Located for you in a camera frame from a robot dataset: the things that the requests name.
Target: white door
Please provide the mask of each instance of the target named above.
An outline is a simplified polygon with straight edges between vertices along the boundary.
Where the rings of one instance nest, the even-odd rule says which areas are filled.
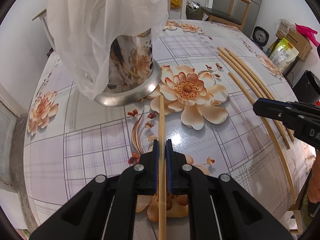
[[[10,184],[9,160],[17,118],[0,102],[0,181]]]

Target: wooden chair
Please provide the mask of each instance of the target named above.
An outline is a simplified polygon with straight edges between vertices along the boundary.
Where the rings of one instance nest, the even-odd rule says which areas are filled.
[[[231,0],[228,13],[218,11],[218,10],[215,10],[212,8],[207,8],[207,7],[201,7],[201,9],[202,9],[203,13],[205,13],[206,15],[209,16],[210,22],[215,20],[218,22],[222,22],[224,24],[238,27],[242,31],[243,27],[244,27],[245,20],[248,15],[251,0],[240,0],[240,1],[245,2],[247,4],[247,6],[244,10],[244,14],[243,14],[241,22],[238,19],[236,19],[235,17],[231,16],[234,1],[235,0]]]

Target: white plastic bag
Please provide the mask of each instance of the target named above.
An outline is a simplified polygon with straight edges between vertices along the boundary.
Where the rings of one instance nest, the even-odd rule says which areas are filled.
[[[93,100],[108,84],[114,39],[150,28],[158,37],[168,19],[167,0],[49,0],[47,18],[61,60]]]

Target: chopstick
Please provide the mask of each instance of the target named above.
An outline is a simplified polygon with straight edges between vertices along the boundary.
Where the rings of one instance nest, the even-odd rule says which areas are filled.
[[[248,84],[248,86],[252,89],[252,91],[257,95],[258,98],[262,98],[262,94],[259,91],[259,86],[257,85],[257,83],[252,79],[252,77],[242,68],[241,65],[239,65],[239,63],[237,61],[235,61],[228,53],[226,53],[222,48],[218,47],[219,52],[219,56],[222,57],[224,60],[226,60],[226,58],[231,62],[231,64],[229,63],[229,65],[241,76],[241,78]],[[277,120],[273,120],[273,122],[275,123],[278,131],[280,132],[282,139],[285,143],[285,145],[287,146],[288,149],[290,149],[290,145],[289,142],[287,140],[287,137],[284,133],[284,130],[282,129],[282,126],[280,124],[279,121]]]
[[[265,84],[262,83],[262,81],[257,77],[257,75],[244,63],[239,57],[237,57],[232,51],[228,48],[225,48],[227,52],[233,57],[248,73],[249,75],[253,78],[253,80],[258,84],[258,86],[262,89],[263,93],[266,95],[268,99],[275,100],[274,96],[270,93],[268,88],[265,86]],[[292,142],[294,142],[295,138],[293,136],[293,133],[290,129],[286,128],[290,139]]]
[[[255,103],[253,97],[250,95],[250,93],[245,89],[245,87],[242,85],[242,83],[239,81],[239,79],[231,72],[228,73],[228,75],[231,77],[231,79],[236,83],[236,85],[240,88],[240,90],[244,93],[244,95],[246,96],[246,98],[249,100],[249,102],[253,105]],[[287,161],[285,159],[285,156],[283,154],[283,151],[280,147],[279,142],[277,141],[277,138],[270,126],[270,124],[268,123],[267,119],[265,119],[264,117],[260,117],[261,121],[263,122],[264,126],[266,127],[268,134],[278,152],[278,155],[280,157],[280,160],[282,162],[283,168],[284,168],[284,172],[286,174],[287,180],[289,182],[289,187],[291,190],[291,195],[292,195],[292,200],[293,203],[296,203],[296,196],[295,196],[295,191],[294,191],[294,185],[293,185],[293,181],[292,181],[292,177],[291,177],[291,173],[289,170],[289,166],[287,164]]]
[[[164,96],[160,96],[159,106],[159,240],[166,240],[167,228],[167,179],[165,163],[165,122],[164,122]]]

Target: silver screw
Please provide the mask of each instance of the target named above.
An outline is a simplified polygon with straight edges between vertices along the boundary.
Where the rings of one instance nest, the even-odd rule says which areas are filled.
[[[143,171],[144,166],[142,164],[137,164],[134,166],[135,171]]]
[[[224,181],[224,182],[228,182],[228,181],[230,181],[230,176],[229,176],[228,174],[222,174],[222,175],[220,176],[220,179],[221,179],[222,181]]]
[[[98,175],[96,178],[95,178],[95,181],[98,182],[98,183],[102,183],[106,180],[106,177],[103,176],[103,175]]]
[[[184,171],[191,171],[192,170],[192,166],[190,164],[183,164],[182,165],[182,169]]]

